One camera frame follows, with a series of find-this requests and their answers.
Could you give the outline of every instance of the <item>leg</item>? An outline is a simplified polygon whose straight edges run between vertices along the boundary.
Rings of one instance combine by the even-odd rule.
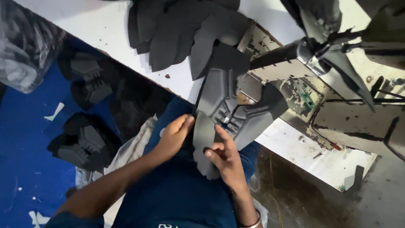
[[[256,141],[249,143],[245,148],[239,151],[241,157],[243,171],[245,172],[246,182],[249,182],[255,171],[255,163],[257,154],[259,153],[260,144]]]
[[[193,111],[193,105],[187,101],[175,96],[172,101],[167,105],[166,110],[155,124],[155,129],[152,131],[151,138],[148,144],[146,144],[143,154],[149,153],[160,140],[160,131],[165,128],[169,123],[179,118],[184,114],[191,114]]]

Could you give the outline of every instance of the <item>hand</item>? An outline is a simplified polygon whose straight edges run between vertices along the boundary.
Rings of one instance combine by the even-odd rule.
[[[214,142],[212,150],[205,151],[205,156],[218,168],[222,179],[231,190],[234,192],[246,191],[245,173],[243,172],[241,157],[236,149],[235,142],[219,125],[215,126],[215,130],[224,142]]]
[[[177,118],[164,129],[163,135],[154,150],[163,155],[165,160],[169,160],[180,150],[193,125],[194,117],[191,115],[184,114]]]

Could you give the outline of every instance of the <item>blue surface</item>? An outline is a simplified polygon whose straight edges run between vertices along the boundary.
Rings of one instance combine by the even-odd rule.
[[[88,113],[101,116],[117,133],[108,108],[111,99]],[[52,122],[44,119],[53,115],[59,102],[66,106],[57,118]],[[63,78],[56,62],[32,93],[7,88],[0,105],[0,227],[33,227],[29,211],[51,217],[65,201],[66,190],[75,186],[74,166],[52,157],[46,147],[77,111],[81,109],[71,97],[70,82]]]

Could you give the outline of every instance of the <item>person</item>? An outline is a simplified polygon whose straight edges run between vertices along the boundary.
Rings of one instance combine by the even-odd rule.
[[[208,180],[183,146],[195,122],[192,109],[174,98],[156,122],[144,154],[75,192],[46,228],[102,228],[103,214],[125,193],[113,228],[262,228],[247,185],[260,145],[253,142],[239,152],[216,125],[224,142],[204,153],[221,178]]]

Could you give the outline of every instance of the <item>navy blue shirt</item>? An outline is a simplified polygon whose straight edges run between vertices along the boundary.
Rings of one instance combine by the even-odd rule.
[[[79,219],[69,213],[46,228],[101,228],[104,219]],[[173,157],[127,192],[113,228],[235,228],[229,189],[221,178],[207,180],[192,161]]]

